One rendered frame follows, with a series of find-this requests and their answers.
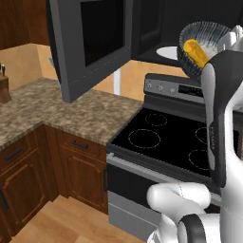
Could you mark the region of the steel oven bottom drawer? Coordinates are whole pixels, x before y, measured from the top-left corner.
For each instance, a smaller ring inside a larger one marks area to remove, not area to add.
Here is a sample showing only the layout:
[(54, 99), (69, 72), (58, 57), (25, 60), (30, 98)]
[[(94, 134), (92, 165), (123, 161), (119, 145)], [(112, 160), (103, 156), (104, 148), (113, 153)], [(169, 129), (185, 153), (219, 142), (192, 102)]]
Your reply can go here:
[(108, 192), (108, 220), (115, 227), (146, 242), (159, 225), (160, 219), (161, 214), (158, 212)]

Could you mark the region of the brown wooden knife block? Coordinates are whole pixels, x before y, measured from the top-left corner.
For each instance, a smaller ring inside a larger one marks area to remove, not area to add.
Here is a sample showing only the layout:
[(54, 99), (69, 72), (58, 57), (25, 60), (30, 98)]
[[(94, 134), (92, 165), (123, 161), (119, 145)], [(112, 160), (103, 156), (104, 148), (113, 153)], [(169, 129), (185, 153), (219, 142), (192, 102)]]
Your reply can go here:
[(0, 103), (11, 101), (9, 93), (9, 78), (5, 75), (6, 67), (0, 63)]

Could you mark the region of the dark grey microwave door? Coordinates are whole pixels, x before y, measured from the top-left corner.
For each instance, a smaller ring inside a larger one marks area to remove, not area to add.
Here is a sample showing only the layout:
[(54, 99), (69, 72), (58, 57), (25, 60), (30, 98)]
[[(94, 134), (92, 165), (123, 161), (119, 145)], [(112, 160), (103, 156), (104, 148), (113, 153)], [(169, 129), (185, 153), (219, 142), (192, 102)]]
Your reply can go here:
[(71, 103), (131, 59), (133, 0), (46, 0), (63, 101)]

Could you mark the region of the dark ribbed bowl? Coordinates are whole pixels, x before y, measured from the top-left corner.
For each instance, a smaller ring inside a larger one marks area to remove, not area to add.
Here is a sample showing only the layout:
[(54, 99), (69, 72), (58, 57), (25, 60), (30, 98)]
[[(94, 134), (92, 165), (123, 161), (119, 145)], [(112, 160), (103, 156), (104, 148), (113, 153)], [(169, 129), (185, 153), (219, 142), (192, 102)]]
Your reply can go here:
[(217, 43), (231, 29), (215, 22), (194, 22), (186, 26), (179, 35), (178, 61), (184, 73), (193, 80), (200, 80), (202, 68), (198, 67), (183, 50), (184, 43), (195, 39), (209, 59), (217, 54)]

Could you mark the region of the brown wooden cupboard door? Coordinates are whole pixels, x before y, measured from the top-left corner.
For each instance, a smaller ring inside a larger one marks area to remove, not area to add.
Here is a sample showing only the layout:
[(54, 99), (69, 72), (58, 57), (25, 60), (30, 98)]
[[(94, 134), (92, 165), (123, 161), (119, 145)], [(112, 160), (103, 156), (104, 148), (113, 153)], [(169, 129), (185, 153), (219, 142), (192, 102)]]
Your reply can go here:
[(107, 213), (107, 192), (103, 190), (105, 164), (64, 147), (60, 148), (67, 194)]
[(22, 159), (0, 176), (9, 209), (0, 200), (0, 215), (10, 235), (16, 235), (47, 203), (44, 171), (37, 153)]

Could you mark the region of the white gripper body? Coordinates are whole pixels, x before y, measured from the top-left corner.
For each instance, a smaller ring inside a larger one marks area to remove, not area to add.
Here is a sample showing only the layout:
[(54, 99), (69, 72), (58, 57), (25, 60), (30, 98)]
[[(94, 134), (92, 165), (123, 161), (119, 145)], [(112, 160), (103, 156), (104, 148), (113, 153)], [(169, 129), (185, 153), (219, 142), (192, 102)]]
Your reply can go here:
[(236, 25), (226, 33), (217, 43), (217, 52), (233, 50), (243, 52), (243, 28)]

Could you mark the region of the white microwave turntable plate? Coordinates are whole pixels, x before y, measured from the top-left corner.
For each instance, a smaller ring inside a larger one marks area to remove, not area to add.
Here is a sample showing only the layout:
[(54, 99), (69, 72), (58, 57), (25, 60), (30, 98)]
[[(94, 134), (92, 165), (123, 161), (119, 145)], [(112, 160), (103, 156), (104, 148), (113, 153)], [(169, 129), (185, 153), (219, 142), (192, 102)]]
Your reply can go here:
[(170, 60), (177, 60), (178, 59), (178, 48), (177, 47), (160, 47), (156, 50), (156, 53), (163, 57)]

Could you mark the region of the white upright bar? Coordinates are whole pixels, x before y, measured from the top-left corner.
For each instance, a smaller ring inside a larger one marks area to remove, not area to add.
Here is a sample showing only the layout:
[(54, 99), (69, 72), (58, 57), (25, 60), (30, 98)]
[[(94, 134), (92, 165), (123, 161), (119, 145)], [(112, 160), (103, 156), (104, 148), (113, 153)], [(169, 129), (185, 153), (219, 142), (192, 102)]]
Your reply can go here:
[(113, 93), (115, 95), (121, 94), (121, 83), (122, 83), (122, 74), (121, 74), (121, 70), (118, 68), (113, 73)]

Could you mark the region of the black microwave oven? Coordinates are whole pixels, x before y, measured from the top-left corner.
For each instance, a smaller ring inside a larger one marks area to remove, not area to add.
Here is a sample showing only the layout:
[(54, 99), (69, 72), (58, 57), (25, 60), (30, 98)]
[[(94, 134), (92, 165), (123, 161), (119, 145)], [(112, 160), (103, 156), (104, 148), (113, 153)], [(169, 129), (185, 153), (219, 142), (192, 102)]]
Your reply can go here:
[(180, 67), (156, 50), (177, 47), (181, 31), (200, 21), (243, 27), (243, 0), (133, 0), (131, 59)]

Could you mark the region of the black and steel stove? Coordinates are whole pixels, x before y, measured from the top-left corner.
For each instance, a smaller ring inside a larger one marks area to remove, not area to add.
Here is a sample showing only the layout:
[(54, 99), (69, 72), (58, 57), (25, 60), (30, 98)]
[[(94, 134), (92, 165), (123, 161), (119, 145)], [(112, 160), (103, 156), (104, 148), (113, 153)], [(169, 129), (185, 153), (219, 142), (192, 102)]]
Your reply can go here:
[[(148, 74), (144, 93), (142, 108), (107, 144), (108, 154), (158, 172), (175, 166), (212, 179), (201, 81)], [(234, 125), (238, 157), (242, 137)]]

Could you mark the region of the black oven door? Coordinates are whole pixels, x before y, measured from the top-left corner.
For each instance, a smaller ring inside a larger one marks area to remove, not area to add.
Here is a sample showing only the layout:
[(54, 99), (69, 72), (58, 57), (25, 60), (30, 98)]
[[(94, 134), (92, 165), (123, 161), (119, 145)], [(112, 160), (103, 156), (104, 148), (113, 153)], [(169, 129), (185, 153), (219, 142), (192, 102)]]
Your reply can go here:
[(175, 166), (167, 166), (159, 172), (144, 168), (134, 163), (129, 165), (107, 164), (108, 191), (122, 196), (136, 205), (148, 208), (146, 199), (147, 190), (151, 185), (165, 182), (197, 182), (205, 184), (211, 192), (212, 201), (206, 209), (207, 213), (220, 212), (220, 190), (215, 187), (208, 177), (197, 175), (188, 170)]

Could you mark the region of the yellow corn cob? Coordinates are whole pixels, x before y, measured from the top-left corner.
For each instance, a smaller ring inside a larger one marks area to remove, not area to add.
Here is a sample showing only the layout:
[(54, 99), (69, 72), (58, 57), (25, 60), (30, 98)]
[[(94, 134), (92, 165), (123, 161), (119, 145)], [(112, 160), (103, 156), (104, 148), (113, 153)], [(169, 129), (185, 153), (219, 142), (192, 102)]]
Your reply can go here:
[(206, 52), (195, 39), (188, 39), (184, 43), (183, 50), (198, 67), (204, 67), (209, 61)]

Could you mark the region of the brown wooden wall cupboard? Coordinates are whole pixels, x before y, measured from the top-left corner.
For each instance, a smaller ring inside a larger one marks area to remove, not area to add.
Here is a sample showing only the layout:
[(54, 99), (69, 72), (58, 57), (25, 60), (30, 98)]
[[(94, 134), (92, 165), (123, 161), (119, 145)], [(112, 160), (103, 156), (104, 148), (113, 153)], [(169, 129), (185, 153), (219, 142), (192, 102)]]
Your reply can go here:
[(46, 0), (0, 0), (0, 50), (49, 45)]

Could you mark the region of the brown wooden drawer front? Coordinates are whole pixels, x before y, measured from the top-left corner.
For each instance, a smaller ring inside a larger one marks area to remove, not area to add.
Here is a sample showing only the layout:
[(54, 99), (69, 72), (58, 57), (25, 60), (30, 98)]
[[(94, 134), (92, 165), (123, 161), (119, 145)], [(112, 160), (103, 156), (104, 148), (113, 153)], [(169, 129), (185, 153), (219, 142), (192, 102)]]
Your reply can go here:
[[(106, 160), (106, 147), (98, 144), (97, 142), (87, 140), (81, 137), (77, 137), (75, 135), (69, 134), (67, 132), (57, 130), (56, 131), (57, 140), (60, 145), (65, 148), (76, 150), (80, 153), (84, 153), (89, 155), (90, 157), (99, 159), (101, 161)], [(88, 144), (87, 149), (83, 149), (82, 147), (76, 146), (72, 144), (72, 141), (75, 140), (82, 144)]]
[(0, 173), (37, 148), (34, 134), (30, 133), (0, 151)]

